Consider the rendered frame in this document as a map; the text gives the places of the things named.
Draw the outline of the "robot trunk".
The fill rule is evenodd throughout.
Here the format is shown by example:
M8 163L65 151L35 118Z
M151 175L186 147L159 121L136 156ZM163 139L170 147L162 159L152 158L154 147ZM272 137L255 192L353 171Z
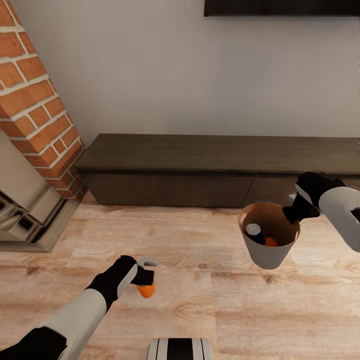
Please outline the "robot trunk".
M152 338L146 360L215 360L208 338Z

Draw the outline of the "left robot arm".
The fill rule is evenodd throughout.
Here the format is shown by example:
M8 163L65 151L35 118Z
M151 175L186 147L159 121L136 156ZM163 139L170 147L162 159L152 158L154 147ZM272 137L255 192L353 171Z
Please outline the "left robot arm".
M64 307L31 328L0 360L77 360L97 326L130 283L152 286L160 260L122 255Z

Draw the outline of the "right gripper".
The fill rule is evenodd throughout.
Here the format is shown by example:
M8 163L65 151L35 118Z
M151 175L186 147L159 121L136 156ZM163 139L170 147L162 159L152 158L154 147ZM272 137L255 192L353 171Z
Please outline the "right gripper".
M312 207L301 206L296 200L294 200L292 206L282 207L282 211L291 225L295 220L316 218L320 215L319 210L314 205Z

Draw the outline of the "trash can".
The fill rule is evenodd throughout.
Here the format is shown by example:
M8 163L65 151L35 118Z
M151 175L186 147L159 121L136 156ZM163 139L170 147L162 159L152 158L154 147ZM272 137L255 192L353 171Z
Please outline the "trash can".
M258 202L242 208L238 217L241 234L251 259L256 265L266 270L274 270L281 265L301 233L299 220L296 219L293 224L290 224L290 220L286 218L282 209L282 206L275 203ZM244 213L246 217L241 222ZM245 230L250 222L261 224L266 236L274 239L278 245L255 244L249 239Z

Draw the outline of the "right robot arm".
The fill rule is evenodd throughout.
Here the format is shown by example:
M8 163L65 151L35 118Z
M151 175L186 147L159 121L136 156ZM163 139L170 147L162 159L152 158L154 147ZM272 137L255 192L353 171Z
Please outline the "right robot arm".
M295 186L298 193L289 195L292 206L282 207L290 224L295 220L316 218L321 210L346 244L360 253L360 191L317 172L300 175Z

